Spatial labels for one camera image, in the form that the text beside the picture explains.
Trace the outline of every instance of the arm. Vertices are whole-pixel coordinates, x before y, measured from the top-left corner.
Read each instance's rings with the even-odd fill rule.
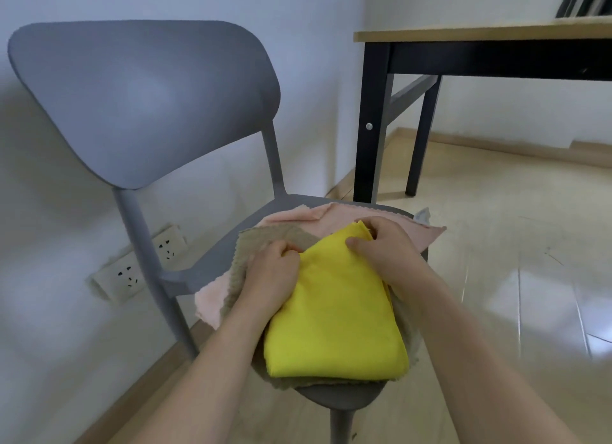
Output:
[[[372,241],[347,239],[408,305],[462,443],[578,444],[527,382],[486,343],[470,314],[399,225],[363,220]]]
[[[226,441],[259,337],[295,287],[296,250],[275,241],[255,255],[232,311],[134,444]]]

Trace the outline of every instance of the gray cloth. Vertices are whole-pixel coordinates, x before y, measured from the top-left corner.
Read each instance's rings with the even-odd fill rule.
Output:
[[[259,251],[266,244],[277,239],[292,242],[304,250],[308,249],[319,241],[319,238],[307,233],[299,226],[288,224],[260,226],[241,231],[238,235],[234,259],[229,270],[229,292],[225,298],[225,301],[223,301],[223,308],[221,309],[222,318],[225,318],[225,316],[230,312],[231,308],[236,303],[238,296],[240,296],[247,274],[249,257]],[[400,302],[400,300],[393,294],[391,299],[393,302],[395,321],[397,322],[402,334],[402,339],[404,340],[406,351],[408,352],[408,358],[412,367],[416,363],[415,354],[420,344],[420,335],[418,331],[416,331],[414,327],[410,325],[409,318],[407,317],[407,309],[404,304],[402,304],[402,302]],[[358,384],[368,382],[346,380],[342,378],[319,377],[272,378],[267,372],[266,361],[264,359],[264,335],[262,335],[259,339],[251,364],[257,374],[264,379],[264,381],[270,383],[275,389],[299,388],[302,386],[321,384]]]

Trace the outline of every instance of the floor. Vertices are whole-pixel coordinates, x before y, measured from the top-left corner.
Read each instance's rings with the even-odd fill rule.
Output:
[[[430,263],[499,352],[586,444],[612,441],[612,169],[431,143],[416,198],[412,140],[386,149],[379,203],[428,206]],[[138,430],[184,368],[111,443]],[[328,440],[325,410],[249,376],[230,443]],[[356,414],[353,443],[457,443],[425,346]]]

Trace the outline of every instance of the outlet plate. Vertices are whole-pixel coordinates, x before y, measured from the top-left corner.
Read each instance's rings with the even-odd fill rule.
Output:
[[[153,244],[164,268],[187,250],[187,242],[176,225],[169,226],[155,235]],[[122,304],[146,287],[134,251],[106,265],[95,273],[92,279],[116,305]]]

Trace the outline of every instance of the hand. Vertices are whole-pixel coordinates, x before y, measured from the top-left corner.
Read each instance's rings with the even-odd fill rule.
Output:
[[[262,329],[295,289],[302,250],[290,242],[275,240],[253,255],[247,278],[236,304],[246,306]]]
[[[438,278],[400,225],[382,217],[361,221],[374,240],[348,238],[346,246],[363,256],[400,299],[402,290],[412,293]]]

